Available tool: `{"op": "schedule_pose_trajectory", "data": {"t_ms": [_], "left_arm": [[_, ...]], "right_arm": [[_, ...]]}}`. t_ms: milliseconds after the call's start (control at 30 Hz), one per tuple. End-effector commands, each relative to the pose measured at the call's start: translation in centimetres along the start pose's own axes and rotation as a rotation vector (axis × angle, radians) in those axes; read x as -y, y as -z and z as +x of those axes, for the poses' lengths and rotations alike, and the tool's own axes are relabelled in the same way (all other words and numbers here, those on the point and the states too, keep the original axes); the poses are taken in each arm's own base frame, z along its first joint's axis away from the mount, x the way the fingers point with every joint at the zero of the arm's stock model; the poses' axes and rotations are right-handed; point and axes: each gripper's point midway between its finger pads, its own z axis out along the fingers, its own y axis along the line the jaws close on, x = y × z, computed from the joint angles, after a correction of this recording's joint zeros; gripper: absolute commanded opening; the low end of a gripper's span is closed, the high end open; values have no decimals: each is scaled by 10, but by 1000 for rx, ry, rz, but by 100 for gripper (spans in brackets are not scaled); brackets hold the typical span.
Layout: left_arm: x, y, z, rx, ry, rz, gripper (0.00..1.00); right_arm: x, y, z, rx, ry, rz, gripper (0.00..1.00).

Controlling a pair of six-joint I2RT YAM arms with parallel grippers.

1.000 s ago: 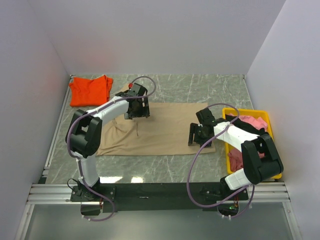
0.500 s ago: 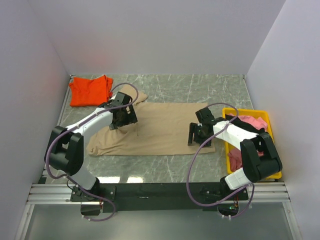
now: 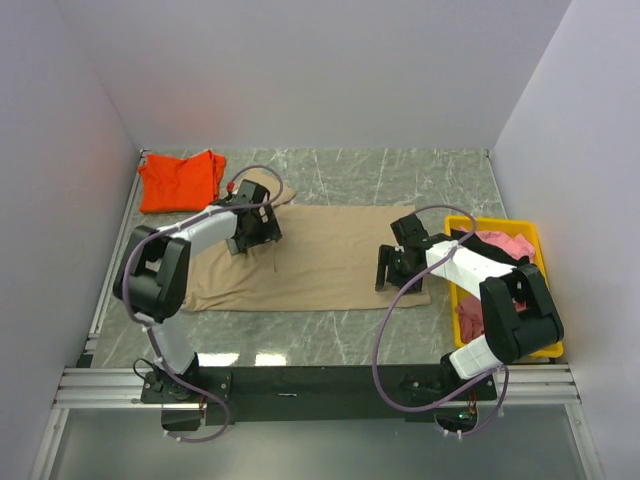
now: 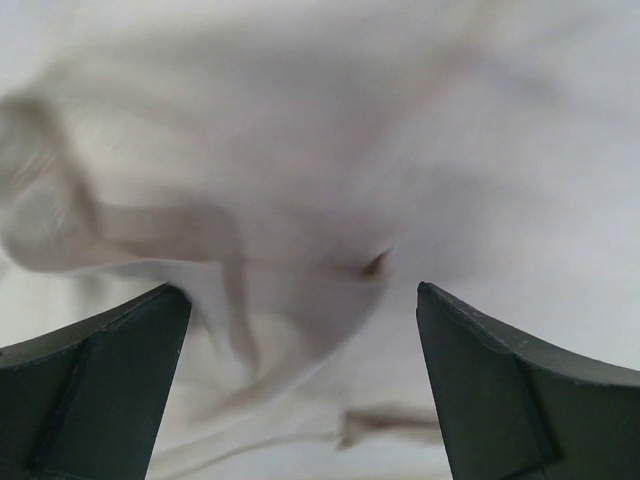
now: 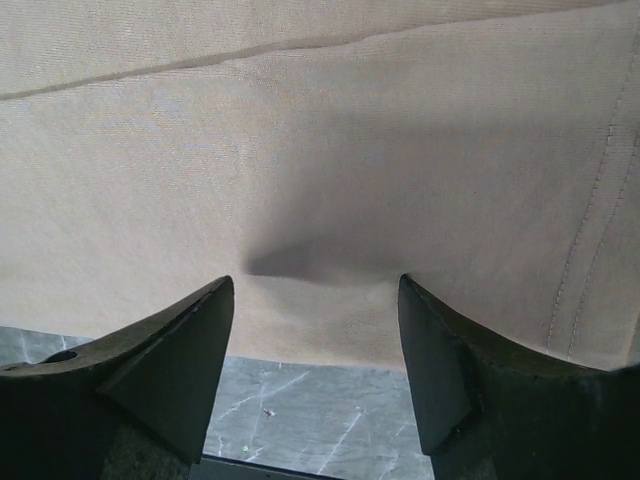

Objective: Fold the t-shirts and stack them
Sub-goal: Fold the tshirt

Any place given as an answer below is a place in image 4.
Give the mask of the beige t shirt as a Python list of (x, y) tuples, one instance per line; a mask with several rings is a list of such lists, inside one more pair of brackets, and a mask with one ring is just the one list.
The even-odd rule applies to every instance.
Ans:
[(1, 342), (193, 307), (149, 479), (447, 479), (433, 283), (639, 366), (635, 1), (5, 1)]

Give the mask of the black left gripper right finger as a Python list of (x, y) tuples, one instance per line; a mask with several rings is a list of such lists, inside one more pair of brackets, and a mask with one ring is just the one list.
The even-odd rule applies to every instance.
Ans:
[(636, 479), (639, 373), (570, 352), (434, 284), (417, 324), (451, 474)]

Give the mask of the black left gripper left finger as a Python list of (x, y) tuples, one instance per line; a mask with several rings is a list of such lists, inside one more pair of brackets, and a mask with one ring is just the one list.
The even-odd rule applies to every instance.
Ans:
[(190, 316), (162, 285), (2, 348), (2, 478), (144, 478)]

